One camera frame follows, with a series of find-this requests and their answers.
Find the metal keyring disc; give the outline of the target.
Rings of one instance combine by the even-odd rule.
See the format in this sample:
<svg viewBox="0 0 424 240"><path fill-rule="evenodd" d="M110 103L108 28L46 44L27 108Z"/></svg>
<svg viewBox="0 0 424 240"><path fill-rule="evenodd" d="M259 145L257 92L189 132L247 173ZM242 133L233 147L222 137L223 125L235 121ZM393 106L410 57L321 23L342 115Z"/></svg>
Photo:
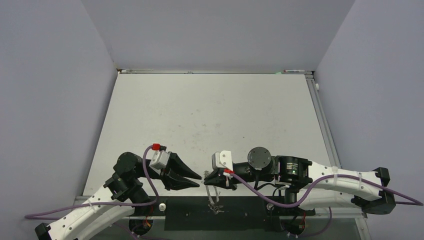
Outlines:
<svg viewBox="0 0 424 240"><path fill-rule="evenodd" d="M215 192L215 196L214 196L215 199L213 199L213 196L211 195L209 186L205 184L206 177L208 177L210 175L210 172L205 170L203 172L203 175L204 175L204 178L203 178L202 183L205 185L207 197L208 197L208 200L209 200L209 203L208 203L209 208L212 210L212 212L215 215L217 215L219 213L224 213L224 211L222 210L223 205L219 205L220 192L218 192L217 187L213 186L213 189L214 189L214 192Z"/></svg>

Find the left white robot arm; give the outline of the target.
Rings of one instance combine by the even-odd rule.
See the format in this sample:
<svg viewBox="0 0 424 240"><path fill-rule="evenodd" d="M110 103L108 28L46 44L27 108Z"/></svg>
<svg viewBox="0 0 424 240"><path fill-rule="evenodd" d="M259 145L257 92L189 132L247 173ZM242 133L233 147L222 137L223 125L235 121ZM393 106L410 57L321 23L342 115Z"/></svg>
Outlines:
<svg viewBox="0 0 424 240"><path fill-rule="evenodd" d="M158 204L159 193L153 180L166 190L198 188L202 177L191 170L174 152L156 150L147 154L122 153L112 176L84 203L62 208L69 213L35 228L39 240L88 240L106 227L132 214L143 215Z"/></svg>

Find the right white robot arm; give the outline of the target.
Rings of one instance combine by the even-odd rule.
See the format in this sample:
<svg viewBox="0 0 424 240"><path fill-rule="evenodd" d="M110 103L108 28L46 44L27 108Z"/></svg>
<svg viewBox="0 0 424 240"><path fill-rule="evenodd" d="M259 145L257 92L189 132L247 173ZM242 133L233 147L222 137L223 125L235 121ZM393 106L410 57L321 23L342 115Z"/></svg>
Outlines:
<svg viewBox="0 0 424 240"><path fill-rule="evenodd" d="M233 163L229 150L212 155L213 171L204 178L206 186L235 191L245 185L255 195L289 214L316 208L359 208L366 214L386 215L396 206L387 190L388 169L368 172L340 169L286 155L271 155L255 147L247 161Z"/></svg>

